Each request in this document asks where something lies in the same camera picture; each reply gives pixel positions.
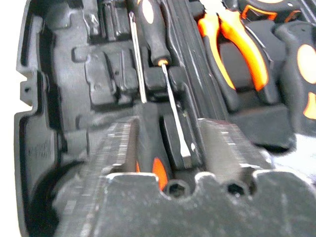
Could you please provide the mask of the orange handled combination pliers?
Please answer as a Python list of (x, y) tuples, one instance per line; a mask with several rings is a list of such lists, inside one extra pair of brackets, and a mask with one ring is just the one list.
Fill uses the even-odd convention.
[(258, 46), (247, 34), (239, 11), (226, 8), (222, 0), (199, 0), (199, 2), (204, 7), (205, 15), (198, 21), (198, 29), (201, 36), (207, 39), (206, 48), (210, 50), (210, 56), (215, 60), (215, 68), (223, 77), (224, 85), (235, 90), (218, 51), (219, 33), (234, 43), (241, 52), (248, 65), (256, 91), (263, 90), (269, 82), (268, 69)]

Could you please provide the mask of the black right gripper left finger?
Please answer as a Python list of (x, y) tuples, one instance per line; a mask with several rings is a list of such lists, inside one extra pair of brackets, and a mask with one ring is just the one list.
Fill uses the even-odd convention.
[(53, 237), (91, 237), (104, 202), (106, 177), (135, 172), (139, 119), (126, 117), (102, 131), (100, 142), (56, 186), (59, 223)]

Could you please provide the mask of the black plastic tool case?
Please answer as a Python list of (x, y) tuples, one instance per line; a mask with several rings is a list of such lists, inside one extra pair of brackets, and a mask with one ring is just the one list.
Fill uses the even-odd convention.
[[(151, 172), (107, 175), (105, 195), (91, 237), (316, 237), (316, 137), (295, 133), (282, 97), (286, 58), (275, 29), (284, 23), (241, 18), (268, 69), (256, 91), (239, 49), (221, 33), (217, 46), (235, 90), (224, 85), (198, 29), (199, 0), (157, 0), (171, 55), (166, 66), (192, 160), (180, 154), (162, 68), (151, 61), (138, 0), (27, 0), (16, 69), (26, 77), (20, 99), (32, 107), (14, 117), (18, 222), (22, 237), (53, 237), (59, 223), (56, 186), (119, 119), (139, 119), (142, 102), (129, 12), (136, 18), (145, 90), (157, 107), (169, 179), (164, 190)], [(316, 0), (298, 0), (292, 21), (316, 25)], [(204, 165), (200, 119), (239, 127), (272, 165), (250, 183), (220, 183)]]

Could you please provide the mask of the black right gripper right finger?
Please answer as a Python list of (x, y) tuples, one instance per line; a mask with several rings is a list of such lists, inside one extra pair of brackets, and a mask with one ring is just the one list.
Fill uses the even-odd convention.
[(254, 171), (272, 168), (235, 124), (201, 118), (199, 126), (205, 168), (215, 175), (218, 182), (250, 183)]

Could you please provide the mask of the Phillips screwdriver black orange handle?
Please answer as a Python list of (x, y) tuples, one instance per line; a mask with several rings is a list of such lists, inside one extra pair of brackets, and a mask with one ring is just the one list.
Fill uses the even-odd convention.
[(140, 99), (143, 104), (141, 107), (141, 126), (144, 134), (141, 141), (141, 148), (145, 154), (143, 158), (138, 159), (136, 162), (136, 171), (151, 172), (156, 175), (158, 177), (159, 189), (164, 190), (168, 183), (170, 167), (168, 166), (168, 159), (163, 147), (157, 117), (157, 107), (147, 100), (135, 14), (133, 11), (130, 11), (128, 16), (134, 47)]

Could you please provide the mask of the black orange tape measure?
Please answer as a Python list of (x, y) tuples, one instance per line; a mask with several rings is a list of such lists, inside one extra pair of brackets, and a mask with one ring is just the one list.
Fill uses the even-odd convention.
[(285, 23), (301, 15), (298, 0), (223, 0), (224, 6), (239, 11), (241, 18), (249, 21), (272, 20)]

